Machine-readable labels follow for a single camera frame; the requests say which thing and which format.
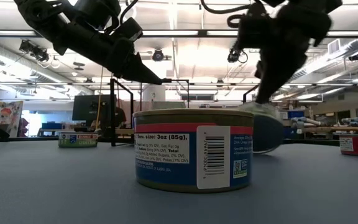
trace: air duct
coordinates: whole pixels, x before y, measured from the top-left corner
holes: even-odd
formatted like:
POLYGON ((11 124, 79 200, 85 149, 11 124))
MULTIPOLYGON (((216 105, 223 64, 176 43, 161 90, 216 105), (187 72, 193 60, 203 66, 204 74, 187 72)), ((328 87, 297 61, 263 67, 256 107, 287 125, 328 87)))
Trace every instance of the air duct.
MULTIPOLYGON (((37 65, 34 62, 31 62, 30 60, 27 60, 26 58, 21 58, 20 56, 16 55, 15 53, 4 49, 2 47, 0 47, 0 57, 1 58, 5 58, 6 60, 9 61, 17 61, 16 63, 18 65, 21 65, 22 68, 28 68, 28 70, 32 69, 32 70, 38 70, 38 73, 40 75, 40 77, 45 77, 48 78, 49 80, 53 80, 54 82, 63 82, 63 83, 67 83, 67 82, 72 82, 72 80, 69 80, 61 75, 56 74, 55 72, 46 69, 46 68, 42 68, 41 66, 37 65)), ((87 95, 93 95, 93 91, 89 90, 88 88, 85 88, 83 86, 73 86, 73 88, 76 88, 78 91, 82 91, 84 93, 86 93, 87 95)))
POLYGON ((328 64, 335 62, 337 59, 348 57, 357 51, 358 51, 358 39, 353 40, 344 46, 341 46, 340 50, 338 52, 335 52, 333 54, 329 54, 327 52, 324 55, 321 55, 319 57, 319 59, 315 60, 314 62, 311 62, 311 63, 303 66, 302 68, 300 68, 297 72, 295 72, 293 74, 293 76, 291 77, 291 79, 288 82, 296 80, 297 78, 300 78, 304 75, 313 73, 313 72, 327 66, 328 64))
MULTIPOLYGON (((339 77, 341 77, 341 76, 343 76, 343 75, 348 75, 348 74, 350 74, 350 73, 352 73, 352 72, 354 72, 354 71, 358 71, 358 65, 356 65, 356 66, 354 66, 354 67, 351 67, 350 69, 348 69, 348 70, 345 70, 345 71, 342 71, 342 72, 339 72, 339 73, 337 73, 337 74, 335 74, 335 75, 333 75, 333 76, 335 76, 336 78, 339 78, 339 77)), ((310 88, 309 90, 308 90, 308 92, 309 93, 316 93, 316 92, 314 92, 313 90, 315 90, 316 89, 316 87, 312 87, 312 88, 310 88)), ((332 90, 332 89, 334 89, 333 87, 326 87, 326 88, 319 88, 319 90, 318 91, 322 91, 322 90, 324 90, 324 91, 329 91, 329 90, 332 90)), ((276 98, 275 98, 275 100, 277 100, 277 99, 283 99, 283 98, 286 98, 286 97, 291 97, 291 96, 295 96, 295 95, 298 95, 298 94, 300 94, 300 93, 303 93, 305 90, 293 90, 293 91, 290 91, 290 92, 288 92, 286 95, 277 95, 277 96, 275 96, 276 98)))

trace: ceiling pipe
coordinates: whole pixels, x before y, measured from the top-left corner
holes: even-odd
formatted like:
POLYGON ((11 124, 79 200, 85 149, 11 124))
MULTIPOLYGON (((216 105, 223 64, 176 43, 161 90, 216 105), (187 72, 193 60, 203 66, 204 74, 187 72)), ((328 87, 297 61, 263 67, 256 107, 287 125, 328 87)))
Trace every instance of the ceiling pipe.
POLYGON ((291 82, 293 80, 296 80, 302 76, 311 74, 333 62, 335 62, 337 59, 347 57, 348 55, 353 54, 354 52, 358 51, 358 39, 353 40, 352 42, 349 42, 347 45, 342 47, 341 49, 342 53, 336 57, 331 58, 328 53, 325 53, 324 55, 321 55, 321 58, 324 58, 324 61, 315 60, 314 62, 311 62, 302 68, 300 68, 298 71, 296 71, 291 79, 289 79, 288 82, 291 82))
MULTIPOLYGON (((343 72, 338 73, 338 74, 347 75, 347 74, 352 73, 353 71, 356 71, 356 70, 358 70, 358 66, 355 66, 355 67, 353 67, 353 68, 351 68, 351 69, 349 69, 349 70, 347 70, 347 71, 343 71, 343 72)), ((345 82, 345 84, 353 84, 353 82, 352 82, 352 81, 349 81, 349 82, 345 82)), ((333 93, 338 94, 338 93, 341 92, 339 89, 343 90, 343 89, 345 89, 346 87, 339 87, 339 86, 337 86, 337 87, 332 87, 332 86, 329 86, 329 87, 317 87, 317 88, 314 88, 314 89, 312 89, 312 90, 309 90, 308 94, 318 93, 318 94, 322 94, 322 95, 323 95, 324 93, 330 92, 331 90, 338 90, 338 91, 333 91, 332 93, 329 93, 330 95, 334 95, 333 93)))

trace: black metal frame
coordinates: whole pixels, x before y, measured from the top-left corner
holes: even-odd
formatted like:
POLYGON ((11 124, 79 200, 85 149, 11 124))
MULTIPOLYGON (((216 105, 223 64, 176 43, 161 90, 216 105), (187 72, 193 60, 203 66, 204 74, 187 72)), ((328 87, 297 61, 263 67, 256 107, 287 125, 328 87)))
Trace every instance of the black metal frame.
MULTIPOLYGON (((131 95, 131 128, 134 128, 134 94, 128 90, 125 86, 119 83, 117 80, 111 78, 110 79, 110 125, 111 125, 111 146, 116 146, 117 139, 116 139, 116 102, 115 102, 115 84, 117 83, 118 86, 123 88, 131 95)), ((131 142, 134 142, 134 135, 131 135, 131 142)))
MULTIPOLYGON (((187 108, 190 108, 190 80, 171 80, 171 79, 166 79, 164 83, 172 83, 172 82, 186 82, 187 83, 187 108)), ((142 111, 142 94, 143 94, 143 83, 140 83, 140 111, 142 111)))
POLYGON ((259 84, 256 85, 256 86, 254 86, 254 87, 252 87, 250 90, 248 90, 246 93, 244 93, 243 96, 242 96, 242 102, 243 102, 243 103, 246 103, 246 102, 247 102, 247 95, 248 95, 250 92, 256 90, 256 88, 258 88, 258 87, 259 87, 259 84))
POLYGON ((187 108, 190 108, 190 80, 171 80, 173 82, 186 82, 187 83, 187 108))

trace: cable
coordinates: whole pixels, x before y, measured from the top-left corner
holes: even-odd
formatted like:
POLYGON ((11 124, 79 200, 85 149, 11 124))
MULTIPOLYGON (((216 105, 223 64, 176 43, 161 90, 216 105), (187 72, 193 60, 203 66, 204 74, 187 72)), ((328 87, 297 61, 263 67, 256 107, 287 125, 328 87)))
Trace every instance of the cable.
POLYGON ((206 5, 205 0, 200 0, 200 1, 201 1, 201 5, 205 8, 205 10, 207 10, 208 12, 213 13, 213 14, 227 14, 227 13, 232 13, 232 12, 238 12, 238 11, 241 11, 244 9, 249 9, 249 5, 245 5, 245 6, 235 7, 233 9, 214 10, 206 5))
POLYGON ((238 61, 239 61, 241 64, 247 63, 247 62, 248 62, 248 55, 247 55, 247 53, 244 52, 244 50, 242 50, 242 53, 243 53, 243 55, 247 56, 247 59, 246 59, 244 62, 241 62, 241 61, 240 61, 240 58, 239 58, 238 61))
POLYGON ((103 69, 104 69, 104 67, 102 67, 102 77, 100 78, 99 101, 98 101, 98 115, 96 116, 96 129, 95 129, 95 130, 97 130, 97 129, 99 128, 100 101, 101 101, 101 98, 102 98, 103 69))
POLYGON ((239 27, 239 23, 238 22, 232 22, 232 20, 234 19, 241 19, 242 15, 240 14, 236 14, 236 15, 231 15, 227 18, 227 25, 230 28, 238 28, 239 27))
POLYGON ((138 2, 138 0, 134 0, 133 2, 131 2, 131 3, 129 4, 129 6, 126 7, 126 8, 124 9, 124 11, 121 13, 121 17, 119 18, 119 23, 120 23, 120 25, 122 25, 122 24, 124 23, 124 16, 125 16, 125 14, 127 14, 127 12, 128 12, 130 9, 132 9, 132 7, 134 7, 134 5, 135 5, 137 2, 138 2))
POLYGON ((20 59, 22 59, 26 54, 28 54, 28 53, 25 53, 25 54, 21 55, 16 61, 14 61, 12 64, 7 66, 6 68, 9 68, 10 66, 14 65, 16 62, 18 62, 20 59))

